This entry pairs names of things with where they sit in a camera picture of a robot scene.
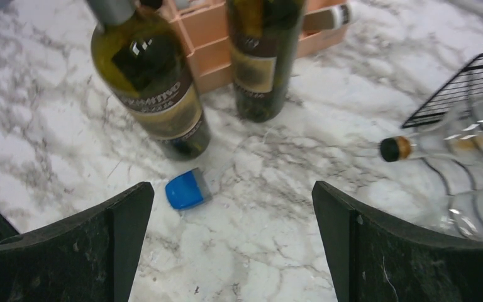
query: bottle base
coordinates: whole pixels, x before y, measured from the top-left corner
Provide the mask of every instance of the bottle base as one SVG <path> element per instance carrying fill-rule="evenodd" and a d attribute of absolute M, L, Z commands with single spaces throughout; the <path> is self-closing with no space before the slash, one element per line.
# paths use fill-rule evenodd
<path fill-rule="evenodd" d="M 211 139 L 208 122 L 203 117 L 203 122 L 191 136 L 167 143 L 157 141 L 157 144 L 169 160 L 184 162 L 196 159 L 203 154 L 210 145 Z"/>
<path fill-rule="evenodd" d="M 243 101 L 236 102 L 238 116 L 242 120 L 252 121 L 253 123 L 264 123 L 274 119 L 282 111 L 284 102 L 277 108 L 266 108 L 262 105 L 244 104 Z"/>

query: clear glass bottle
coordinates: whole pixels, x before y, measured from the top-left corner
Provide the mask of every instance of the clear glass bottle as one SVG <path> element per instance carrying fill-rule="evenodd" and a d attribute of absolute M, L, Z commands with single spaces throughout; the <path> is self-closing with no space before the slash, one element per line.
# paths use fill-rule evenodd
<path fill-rule="evenodd" d="M 203 153 L 210 130 L 171 25 L 131 0 L 86 3 L 98 21 L 91 39 L 94 66 L 110 90 L 168 158 Z"/>
<path fill-rule="evenodd" d="M 386 162 L 439 157 L 483 165 L 483 96 L 454 106 L 440 122 L 423 131 L 384 139 L 379 151 Z"/>
<path fill-rule="evenodd" d="M 445 196 L 413 222 L 447 235 L 483 241 L 483 189 Z"/>
<path fill-rule="evenodd" d="M 226 0 L 236 107 L 242 118 L 277 116 L 286 97 L 305 0 Z"/>

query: blue plastic cap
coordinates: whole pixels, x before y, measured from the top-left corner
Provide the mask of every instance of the blue plastic cap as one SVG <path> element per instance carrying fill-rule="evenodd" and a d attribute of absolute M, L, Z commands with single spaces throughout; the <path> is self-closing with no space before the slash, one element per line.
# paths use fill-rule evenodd
<path fill-rule="evenodd" d="M 203 173 L 199 168 L 173 178 L 165 185 L 165 195 L 176 210 L 193 208 L 210 197 Z"/>

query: gray marble veining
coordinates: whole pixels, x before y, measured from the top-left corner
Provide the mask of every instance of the gray marble veining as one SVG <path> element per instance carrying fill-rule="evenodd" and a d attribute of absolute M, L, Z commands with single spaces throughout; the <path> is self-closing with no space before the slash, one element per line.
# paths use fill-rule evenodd
<path fill-rule="evenodd" d="M 483 52 L 483 19 L 445 1 L 360 2 L 344 42 L 297 60 L 276 119 L 240 121 L 230 87 L 206 94 L 212 145 L 173 163 L 95 73 L 83 1 L 15 0 L 0 12 L 0 210 L 27 232 L 150 181 L 157 195 L 132 301 L 336 301 L 314 182 L 417 216 L 445 194 L 439 179 L 422 161 L 383 163 L 377 143 Z M 232 156 L 212 202 L 170 208 L 171 177 Z"/>

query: bottle shoulder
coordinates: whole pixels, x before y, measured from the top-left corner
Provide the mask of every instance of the bottle shoulder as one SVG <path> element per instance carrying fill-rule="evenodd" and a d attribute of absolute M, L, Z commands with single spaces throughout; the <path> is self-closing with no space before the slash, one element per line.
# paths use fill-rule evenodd
<path fill-rule="evenodd" d="M 98 26 L 91 38 L 91 55 L 99 75 L 112 89 L 132 94 L 148 83 L 176 78 L 186 66 L 176 32 L 154 15 L 137 14 L 112 28 Z"/>

